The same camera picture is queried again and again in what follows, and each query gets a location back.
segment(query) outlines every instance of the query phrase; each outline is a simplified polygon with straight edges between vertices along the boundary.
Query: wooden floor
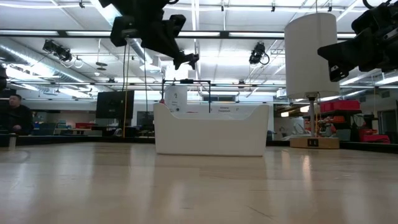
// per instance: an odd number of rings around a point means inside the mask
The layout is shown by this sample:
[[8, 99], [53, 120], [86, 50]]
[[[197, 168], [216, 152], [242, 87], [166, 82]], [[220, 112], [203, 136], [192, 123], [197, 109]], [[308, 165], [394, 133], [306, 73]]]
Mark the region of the wooden floor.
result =
[[0, 223], [398, 223], [398, 156], [283, 147], [268, 147], [265, 158], [158, 156], [154, 145], [115, 143], [19, 147], [0, 152]]

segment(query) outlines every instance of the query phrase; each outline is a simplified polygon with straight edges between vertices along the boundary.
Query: pole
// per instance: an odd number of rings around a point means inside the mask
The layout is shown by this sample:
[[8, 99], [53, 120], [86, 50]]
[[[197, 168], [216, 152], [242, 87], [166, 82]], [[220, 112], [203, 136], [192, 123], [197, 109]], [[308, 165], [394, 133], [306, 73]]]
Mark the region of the pole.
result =
[[314, 98], [309, 98], [310, 100], [310, 119], [311, 119], [311, 136], [315, 137], [315, 107]]

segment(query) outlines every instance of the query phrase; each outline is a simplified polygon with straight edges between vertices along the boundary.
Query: small wooden block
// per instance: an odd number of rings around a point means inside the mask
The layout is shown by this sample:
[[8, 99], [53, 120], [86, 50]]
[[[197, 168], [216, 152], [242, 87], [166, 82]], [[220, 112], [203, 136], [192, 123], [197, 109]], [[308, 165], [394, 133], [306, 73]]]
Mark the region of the small wooden block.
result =
[[338, 138], [316, 137], [291, 138], [290, 146], [305, 149], [339, 149], [340, 140]]

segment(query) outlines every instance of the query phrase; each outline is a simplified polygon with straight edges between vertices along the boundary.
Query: black jacket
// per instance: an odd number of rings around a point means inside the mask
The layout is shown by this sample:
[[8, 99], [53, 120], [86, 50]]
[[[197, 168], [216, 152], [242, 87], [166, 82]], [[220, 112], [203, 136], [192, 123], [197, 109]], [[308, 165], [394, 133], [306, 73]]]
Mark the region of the black jacket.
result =
[[15, 133], [12, 129], [15, 125], [21, 126], [22, 130], [17, 134], [28, 135], [33, 130], [32, 112], [27, 106], [20, 105], [17, 108], [8, 108], [8, 125], [9, 132]]

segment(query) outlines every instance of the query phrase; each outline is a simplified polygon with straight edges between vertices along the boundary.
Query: red toolbox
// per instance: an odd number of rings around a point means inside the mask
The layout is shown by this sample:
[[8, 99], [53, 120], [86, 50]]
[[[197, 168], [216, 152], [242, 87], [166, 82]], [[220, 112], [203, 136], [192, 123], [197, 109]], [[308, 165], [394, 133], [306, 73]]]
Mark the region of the red toolbox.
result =
[[338, 100], [321, 104], [321, 113], [334, 110], [360, 110], [358, 100]]

